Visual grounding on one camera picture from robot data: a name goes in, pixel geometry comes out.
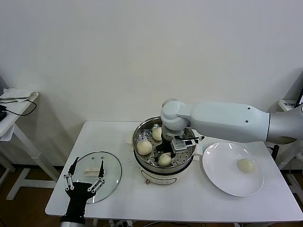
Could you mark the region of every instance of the table leg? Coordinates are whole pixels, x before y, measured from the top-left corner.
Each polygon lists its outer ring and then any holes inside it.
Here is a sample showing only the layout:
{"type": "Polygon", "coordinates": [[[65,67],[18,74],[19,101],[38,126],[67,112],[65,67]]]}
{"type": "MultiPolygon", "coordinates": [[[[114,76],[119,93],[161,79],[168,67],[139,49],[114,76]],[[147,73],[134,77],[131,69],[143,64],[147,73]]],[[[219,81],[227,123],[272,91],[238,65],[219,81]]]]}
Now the table leg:
{"type": "Polygon", "coordinates": [[[4,166],[6,169],[10,170],[10,172],[15,172],[15,168],[5,159],[0,155],[0,165],[4,166]]]}
{"type": "Polygon", "coordinates": [[[55,188],[56,182],[55,181],[43,181],[43,180],[28,180],[25,179],[28,175],[30,169],[25,168],[22,170],[21,174],[19,175],[18,179],[16,180],[15,184],[9,191],[6,199],[13,200],[18,193],[21,187],[33,187],[33,188],[55,188]]]}
{"type": "Polygon", "coordinates": [[[97,227],[97,223],[98,223],[98,218],[94,218],[93,227],[97,227]]]}
{"type": "Polygon", "coordinates": [[[9,169],[5,170],[4,174],[0,178],[0,185],[3,183],[3,181],[5,180],[5,178],[7,177],[7,175],[9,174],[9,172],[10,172],[9,169]]]}
{"type": "Polygon", "coordinates": [[[35,145],[27,138],[23,131],[14,124],[14,134],[21,140],[26,146],[26,152],[31,158],[54,180],[58,181],[60,176],[59,172],[53,167],[53,165],[44,157],[43,154],[35,147],[35,145]]]}
{"type": "Polygon", "coordinates": [[[297,140],[283,150],[281,154],[276,158],[276,164],[278,168],[283,169],[287,163],[289,163],[298,153],[302,152],[301,141],[297,140]]]}
{"type": "Polygon", "coordinates": [[[292,193],[296,193],[297,196],[299,197],[299,200],[301,202],[303,202],[303,191],[302,189],[298,186],[299,183],[297,182],[296,178],[294,177],[294,175],[290,175],[290,174],[286,174],[286,177],[289,181],[289,183],[291,184],[289,186],[290,190],[292,191],[292,193]]]}
{"type": "Polygon", "coordinates": [[[6,168],[4,174],[0,178],[0,185],[4,182],[5,178],[9,174],[9,172],[15,172],[15,168],[2,156],[0,156],[0,165],[6,168]]]}

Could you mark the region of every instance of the metal steamer tray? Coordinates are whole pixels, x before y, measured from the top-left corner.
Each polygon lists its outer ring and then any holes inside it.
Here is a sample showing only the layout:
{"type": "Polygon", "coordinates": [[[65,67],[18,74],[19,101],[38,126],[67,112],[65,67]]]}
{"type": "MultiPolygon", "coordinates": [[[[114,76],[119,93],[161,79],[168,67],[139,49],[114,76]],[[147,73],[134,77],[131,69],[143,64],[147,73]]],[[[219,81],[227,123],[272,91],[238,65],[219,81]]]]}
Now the metal steamer tray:
{"type": "MultiPolygon", "coordinates": [[[[156,147],[162,144],[162,141],[154,140],[152,137],[153,129],[162,127],[162,121],[160,117],[150,118],[142,122],[134,132],[133,135],[133,146],[134,155],[145,169],[160,175],[172,175],[181,172],[185,169],[192,161],[196,146],[188,147],[186,150],[172,154],[171,164],[167,167],[158,165],[158,158],[162,153],[168,153],[169,151],[161,150],[157,151],[156,147]],[[152,152],[148,155],[140,155],[136,150],[136,145],[142,140],[147,140],[152,144],[152,152]]],[[[185,128],[183,138],[193,138],[194,132],[191,129],[185,128]]]]}

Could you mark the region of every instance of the white table top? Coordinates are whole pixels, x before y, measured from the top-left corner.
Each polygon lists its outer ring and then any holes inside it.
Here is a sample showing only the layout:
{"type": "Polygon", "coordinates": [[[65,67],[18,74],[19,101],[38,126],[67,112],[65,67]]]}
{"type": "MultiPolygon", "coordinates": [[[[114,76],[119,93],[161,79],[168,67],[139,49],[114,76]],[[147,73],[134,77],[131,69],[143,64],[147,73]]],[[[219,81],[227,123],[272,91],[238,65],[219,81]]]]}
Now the white table top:
{"type": "MultiPolygon", "coordinates": [[[[34,101],[38,97],[38,92],[35,92],[31,98],[30,101],[34,101]]],[[[23,101],[23,102],[15,102],[15,103],[0,103],[0,105],[4,105],[7,107],[8,110],[22,114],[30,105],[31,103],[29,101],[23,101]]],[[[6,112],[6,117],[0,122],[0,137],[3,136],[4,133],[15,123],[15,121],[20,117],[16,114],[6,112]]]]}
{"type": "MultiPolygon", "coordinates": [[[[186,176],[169,186],[146,185],[125,139],[139,122],[86,122],[62,171],[66,173],[77,156],[108,151],[118,157],[122,178],[118,188],[105,200],[86,206],[85,217],[106,219],[158,220],[182,222],[278,222],[300,221],[303,213],[270,156],[265,144],[241,144],[258,159],[264,185],[255,195],[235,197],[214,186],[200,161],[193,161],[186,176]]],[[[203,140],[203,150],[224,141],[203,140]]],[[[46,206],[48,215],[65,214],[69,197],[63,177],[46,206]]]]}

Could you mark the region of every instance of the white wall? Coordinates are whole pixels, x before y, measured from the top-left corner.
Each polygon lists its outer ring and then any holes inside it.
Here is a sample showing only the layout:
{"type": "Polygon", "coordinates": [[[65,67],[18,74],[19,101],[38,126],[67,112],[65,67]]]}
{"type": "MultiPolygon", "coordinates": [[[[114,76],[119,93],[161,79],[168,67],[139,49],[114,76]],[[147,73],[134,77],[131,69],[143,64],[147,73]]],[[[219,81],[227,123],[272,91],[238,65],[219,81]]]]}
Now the white wall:
{"type": "MultiPolygon", "coordinates": [[[[142,121],[170,97],[267,110],[302,70],[302,8],[300,0],[0,0],[1,76],[40,91],[38,111],[18,124],[60,165],[85,121],[142,121]]],[[[10,160],[30,163],[12,143],[10,160]]]]}

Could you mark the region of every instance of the steamed bun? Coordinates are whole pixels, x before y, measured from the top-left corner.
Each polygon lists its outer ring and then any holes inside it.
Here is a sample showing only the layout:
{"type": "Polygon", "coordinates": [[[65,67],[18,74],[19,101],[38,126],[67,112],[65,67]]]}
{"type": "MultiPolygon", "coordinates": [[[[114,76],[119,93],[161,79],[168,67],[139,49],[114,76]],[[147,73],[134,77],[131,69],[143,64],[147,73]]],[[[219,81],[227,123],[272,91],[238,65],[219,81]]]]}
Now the steamed bun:
{"type": "Polygon", "coordinates": [[[152,134],[151,136],[155,139],[155,140],[162,140],[161,138],[161,134],[162,134],[162,128],[158,127],[158,128],[155,128],[153,131],[152,131],[152,134]]]}
{"type": "Polygon", "coordinates": [[[247,174],[251,174],[255,171],[255,163],[246,158],[239,160],[237,166],[242,172],[247,174]]]}
{"type": "Polygon", "coordinates": [[[140,155],[148,155],[152,151],[152,144],[147,140],[137,143],[137,151],[140,155]]]}
{"type": "Polygon", "coordinates": [[[159,166],[169,166],[171,163],[171,154],[166,153],[162,154],[159,158],[158,164],[159,166]]]}

